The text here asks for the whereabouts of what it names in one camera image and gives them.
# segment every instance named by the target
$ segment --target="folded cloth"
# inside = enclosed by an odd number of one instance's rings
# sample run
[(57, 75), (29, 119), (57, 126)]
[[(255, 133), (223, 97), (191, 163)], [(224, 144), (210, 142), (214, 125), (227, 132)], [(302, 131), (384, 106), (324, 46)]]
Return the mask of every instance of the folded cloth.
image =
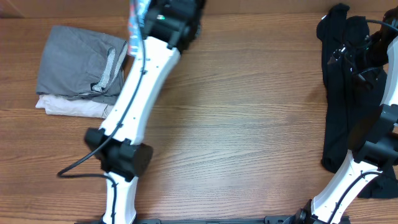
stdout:
[[(386, 85), (386, 73), (379, 69), (378, 82), (372, 91), (358, 91), (350, 68), (343, 60), (328, 63), (333, 52), (345, 40), (363, 41), (369, 35), (369, 27), (363, 17), (346, 19), (349, 7), (339, 4), (333, 7), (317, 27), (317, 37), (322, 41), (323, 82), (327, 90), (325, 144), (322, 165), (330, 172), (337, 172), (348, 150), (348, 135), (354, 125), (379, 108)], [(395, 177), (392, 167), (384, 172)], [(362, 198), (396, 198), (398, 185), (383, 176), (376, 177), (358, 195)]]
[(46, 114), (106, 118), (113, 106), (91, 100), (67, 100), (61, 96), (40, 95), (36, 108), (45, 109)]
[(114, 105), (123, 87), (127, 42), (108, 34), (54, 26), (47, 39), (36, 94)]

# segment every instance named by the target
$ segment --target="gray fabric seam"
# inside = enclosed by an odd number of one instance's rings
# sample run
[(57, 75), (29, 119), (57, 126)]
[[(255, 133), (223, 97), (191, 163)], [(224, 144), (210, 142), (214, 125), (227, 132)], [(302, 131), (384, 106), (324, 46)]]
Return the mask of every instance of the gray fabric seam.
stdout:
[(116, 50), (114, 48), (111, 48), (110, 53), (108, 54), (108, 59), (106, 61), (105, 70), (101, 76), (101, 80), (95, 86), (93, 86), (93, 90), (102, 92), (103, 88), (105, 88), (106, 84), (108, 84), (115, 55)]
[(115, 81), (116, 78), (118, 77), (119, 71), (120, 71), (120, 67), (121, 67), (121, 65), (122, 65), (122, 63), (123, 63), (123, 61), (124, 61), (124, 58), (126, 57), (126, 54), (127, 54), (127, 44), (124, 43), (123, 49), (122, 49), (121, 53), (119, 54), (119, 59), (118, 59), (118, 62), (117, 62), (117, 64), (116, 64), (116, 67), (115, 67), (115, 69), (114, 69), (114, 77), (113, 77), (113, 80), (112, 80), (112, 82), (109, 84), (108, 89), (111, 87), (111, 85), (114, 83), (114, 81)]

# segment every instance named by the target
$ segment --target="white cloth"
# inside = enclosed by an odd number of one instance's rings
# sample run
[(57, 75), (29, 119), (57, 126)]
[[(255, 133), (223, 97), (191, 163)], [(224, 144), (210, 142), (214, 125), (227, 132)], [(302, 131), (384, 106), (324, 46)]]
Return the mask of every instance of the white cloth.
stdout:
[(91, 100), (67, 100), (61, 96), (40, 95), (36, 108), (45, 109), (46, 114), (106, 118), (113, 106)]

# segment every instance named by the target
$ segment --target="wooden table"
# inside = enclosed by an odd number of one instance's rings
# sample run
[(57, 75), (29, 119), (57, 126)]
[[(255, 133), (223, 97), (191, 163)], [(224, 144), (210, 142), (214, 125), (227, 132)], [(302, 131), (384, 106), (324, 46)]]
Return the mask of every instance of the wooden table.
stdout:
[[(290, 215), (321, 192), (333, 176), (320, 164), (322, 16), (203, 18), (149, 119), (145, 143), (155, 153), (138, 185), (140, 218)], [(125, 17), (0, 20), (0, 223), (73, 223), (104, 212), (103, 179), (55, 176), (88, 153), (84, 133), (101, 120), (35, 109), (55, 24), (127, 37)], [(78, 172), (101, 173), (100, 164), (90, 159)], [(396, 223), (397, 210), (396, 199), (356, 199), (347, 214), (353, 223)]]

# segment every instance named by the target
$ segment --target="gray cloth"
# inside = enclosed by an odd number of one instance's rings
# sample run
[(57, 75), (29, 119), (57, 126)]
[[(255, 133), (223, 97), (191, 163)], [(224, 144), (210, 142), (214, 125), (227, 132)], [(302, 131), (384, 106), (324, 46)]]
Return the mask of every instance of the gray cloth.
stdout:
[(36, 94), (114, 105), (123, 87), (127, 42), (118, 37), (54, 26), (44, 48)]

